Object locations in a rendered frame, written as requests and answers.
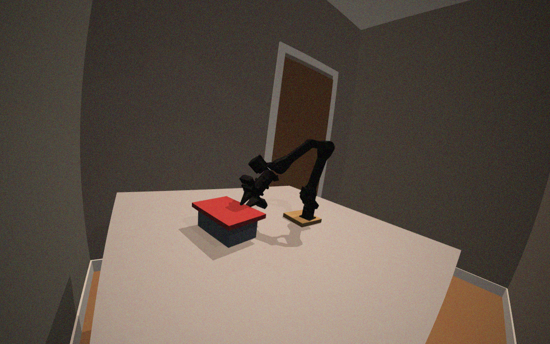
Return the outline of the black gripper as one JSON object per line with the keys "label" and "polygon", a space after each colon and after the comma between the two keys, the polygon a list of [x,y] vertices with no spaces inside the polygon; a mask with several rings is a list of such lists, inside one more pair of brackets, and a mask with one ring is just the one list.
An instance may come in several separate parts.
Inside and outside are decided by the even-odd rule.
{"label": "black gripper", "polygon": [[240,205],[243,205],[244,203],[246,203],[247,200],[249,200],[247,201],[246,205],[250,207],[253,207],[253,205],[257,205],[258,207],[266,209],[268,204],[266,203],[265,199],[260,198],[260,196],[263,196],[263,192],[266,189],[269,189],[268,180],[260,176],[258,178],[255,178],[256,181],[254,182],[253,177],[247,175],[242,175],[240,177],[240,180],[242,181],[242,183],[247,183],[246,187],[243,186],[244,194]]}

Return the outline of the red lid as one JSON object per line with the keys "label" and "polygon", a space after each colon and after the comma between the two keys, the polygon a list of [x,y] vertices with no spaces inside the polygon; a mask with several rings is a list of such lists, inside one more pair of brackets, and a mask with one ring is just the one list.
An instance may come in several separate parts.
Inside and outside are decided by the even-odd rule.
{"label": "red lid", "polygon": [[228,231],[266,218],[265,213],[227,196],[196,201],[192,207]]}

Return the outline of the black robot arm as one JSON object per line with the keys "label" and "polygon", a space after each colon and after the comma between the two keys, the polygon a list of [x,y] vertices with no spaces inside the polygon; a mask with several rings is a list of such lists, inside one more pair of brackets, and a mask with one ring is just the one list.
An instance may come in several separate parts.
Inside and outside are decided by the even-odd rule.
{"label": "black robot arm", "polygon": [[[302,187],[300,191],[300,199],[303,201],[303,214],[299,217],[305,218],[308,221],[314,220],[314,210],[319,207],[315,201],[317,195],[317,186],[319,179],[321,178],[325,163],[330,158],[335,149],[334,143],[331,141],[318,141],[313,139],[307,139],[303,144],[298,146],[295,150],[289,154],[281,157],[273,162],[265,162],[261,155],[253,158],[247,165],[249,165],[255,173],[261,174],[260,176],[267,179],[269,184],[272,181],[278,181],[278,175],[275,175],[274,170],[278,174],[283,174],[294,161],[296,161],[301,155],[306,153],[312,148],[318,149],[318,158],[316,159],[314,169],[310,175],[307,185]],[[268,166],[268,167],[267,167]],[[269,170],[269,169],[270,170]]]}

